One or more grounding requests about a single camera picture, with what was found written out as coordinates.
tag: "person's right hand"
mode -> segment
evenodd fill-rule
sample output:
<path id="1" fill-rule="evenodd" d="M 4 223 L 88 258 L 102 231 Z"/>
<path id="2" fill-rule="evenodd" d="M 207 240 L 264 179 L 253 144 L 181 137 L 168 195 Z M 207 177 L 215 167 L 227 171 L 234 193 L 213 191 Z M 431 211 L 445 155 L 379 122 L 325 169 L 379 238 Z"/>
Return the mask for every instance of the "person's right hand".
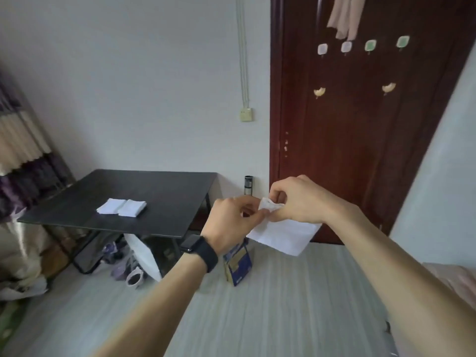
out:
<path id="1" fill-rule="evenodd" d="M 331 218 L 350 204 L 305 175 L 273 183 L 269 198 L 275 203 L 285 204 L 269 215 L 272 222 L 292 219 L 306 223 L 329 223 Z"/>

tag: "door frame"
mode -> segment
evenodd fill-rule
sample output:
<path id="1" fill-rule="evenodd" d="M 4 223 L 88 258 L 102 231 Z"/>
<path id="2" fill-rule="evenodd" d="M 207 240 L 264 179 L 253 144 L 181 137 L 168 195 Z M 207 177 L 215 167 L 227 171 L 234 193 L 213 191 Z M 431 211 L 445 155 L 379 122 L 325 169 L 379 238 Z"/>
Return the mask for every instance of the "door frame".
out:
<path id="1" fill-rule="evenodd" d="M 466 59 L 476 40 L 476 0 L 468 5 L 471 11 L 461 27 L 459 38 L 455 40 L 445 71 L 439 80 L 433 100 L 428 108 L 423 127 L 414 145 L 397 185 L 392 192 L 390 204 L 383 216 L 384 233 L 389 234 L 410 187 L 417 175 L 420 164 L 430 145 L 433 134 L 453 94 Z M 284 52 L 284 0 L 271 0 L 271 53 L 270 53 L 270 120 L 269 120 L 269 185 L 279 180 L 279 160 L 281 135 L 281 92 L 282 62 Z"/>

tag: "person's left hand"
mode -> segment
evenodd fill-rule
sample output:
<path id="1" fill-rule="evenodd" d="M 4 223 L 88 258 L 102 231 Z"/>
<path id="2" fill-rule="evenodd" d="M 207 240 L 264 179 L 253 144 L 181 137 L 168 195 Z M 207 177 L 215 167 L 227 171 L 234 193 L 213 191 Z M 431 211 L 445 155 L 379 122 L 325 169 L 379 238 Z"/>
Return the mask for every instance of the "person's left hand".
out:
<path id="1" fill-rule="evenodd" d="M 215 201 L 201 235 L 218 255 L 241 243 L 269 214 L 267 209 L 258 210 L 259 202 L 260 199 L 250 195 Z M 242 217 L 243 211 L 250 216 Z"/>

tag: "watch face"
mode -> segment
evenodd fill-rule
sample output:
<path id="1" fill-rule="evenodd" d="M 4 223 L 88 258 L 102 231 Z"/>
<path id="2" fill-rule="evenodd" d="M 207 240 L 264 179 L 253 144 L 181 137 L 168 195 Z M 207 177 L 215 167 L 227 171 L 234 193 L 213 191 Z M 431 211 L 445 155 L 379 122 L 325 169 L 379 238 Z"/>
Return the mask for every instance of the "watch face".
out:
<path id="1" fill-rule="evenodd" d="M 196 243 L 199 241 L 200 236 L 196 234 L 192 234 L 191 236 L 188 236 L 186 240 L 182 242 L 180 245 L 180 248 L 184 252 L 193 252 L 194 246 Z"/>

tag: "black watch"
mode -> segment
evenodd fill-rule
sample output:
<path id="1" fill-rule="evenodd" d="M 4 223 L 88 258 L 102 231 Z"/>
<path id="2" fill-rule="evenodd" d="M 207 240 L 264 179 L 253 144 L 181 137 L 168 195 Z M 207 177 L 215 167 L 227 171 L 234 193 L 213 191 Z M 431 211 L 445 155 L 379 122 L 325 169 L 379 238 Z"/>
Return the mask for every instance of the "black watch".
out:
<path id="1" fill-rule="evenodd" d="M 197 234 L 188 236 L 180 245 L 180 249 L 184 253 L 198 254 L 207 265 L 207 273 L 210 273 L 218 263 L 217 253 L 203 236 Z"/>

